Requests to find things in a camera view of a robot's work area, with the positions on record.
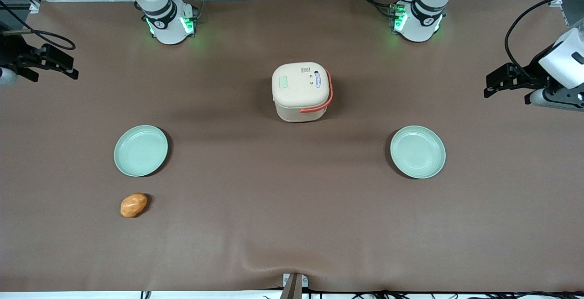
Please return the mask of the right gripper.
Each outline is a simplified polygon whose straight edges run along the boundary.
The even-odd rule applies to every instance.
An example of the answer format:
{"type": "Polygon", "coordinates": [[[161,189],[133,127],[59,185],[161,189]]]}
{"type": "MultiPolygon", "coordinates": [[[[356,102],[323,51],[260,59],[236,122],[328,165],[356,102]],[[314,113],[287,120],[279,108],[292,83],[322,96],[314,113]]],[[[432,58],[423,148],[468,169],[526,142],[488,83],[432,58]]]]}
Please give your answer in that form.
{"type": "Polygon", "coordinates": [[[79,71],[74,68],[74,59],[57,47],[50,44],[43,44],[39,49],[40,61],[19,60],[23,52],[22,35],[0,35],[0,66],[14,69],[17,67],[17,74],[27,80],[38,82],[38,72],[32,68],[55,71],[63,73],[73,80],[79,77],[79,71]]]}

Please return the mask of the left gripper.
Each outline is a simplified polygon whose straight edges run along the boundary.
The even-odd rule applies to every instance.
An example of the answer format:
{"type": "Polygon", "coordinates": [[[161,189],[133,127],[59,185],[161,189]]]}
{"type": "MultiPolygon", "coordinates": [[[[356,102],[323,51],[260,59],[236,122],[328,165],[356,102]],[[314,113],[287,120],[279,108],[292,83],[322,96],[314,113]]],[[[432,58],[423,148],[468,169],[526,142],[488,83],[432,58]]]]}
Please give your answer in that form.
{"type": "Polygon", "coordinates": [[[575,89],[584,82],[583,53],[583,29],[569,28],[555,43],[537,53],[523,67],[524,72],[507,63],[488,74],[484,98],[504,90],[575,89]]]}

